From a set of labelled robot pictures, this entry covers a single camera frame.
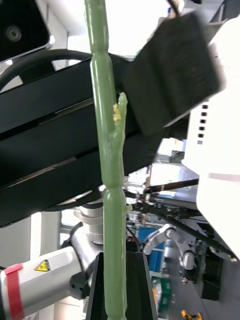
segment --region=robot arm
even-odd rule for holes
[[[173,240],[179,251],[180,251],[180,265],[186,270],[192,270],[195,266],[194,262],[194,253],[192,252],[190,246],[180,235],[176,228],[170,224],[165,224],[162,228],[157,231],[151,233],[146,240],[146,245],[143,249],[145,255],[150,255],[152,253],[153,248],[164,242],[165,240],[170,239]]]
[[[22,320],[68,296],[88,295],[93,263],[103,251],[103,204],[96,202],[97,209],[95,202],[81,207],[82,222],[72,229],[66,247],[0,273],[1,320]]]

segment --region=blue object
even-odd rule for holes
[[[150,261],[148,264],[148,268],[150,271],[160,272],[163,253],[164,253],[163,251],[156,251],[156,250],[152,251],[150,256]]]
[[[145,242],[147,237],[153,233],[154,231],[158,230],[157,228],[147,228],[146,226],[140,226],[138,228],[138,239],[142,242]],[[165,243],[160,243],[158,246],[156,246],[157,249],[164,249]]]

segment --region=red stripe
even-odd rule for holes
[[[4,270],[6,274],[6,286],[11,320],[23,320],[24,318],[18,274],[19,270],[22,268],[23,264],[20,263],[12,265]]]

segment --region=camera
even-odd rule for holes
[[[49,40],[35,0],[0,0],[0,63],[44,49]]]

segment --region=warning triangle sticker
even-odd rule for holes
[[[49,261],[48,260],[42,261],[34,270],[42,271],[42,272],[50,271]]]

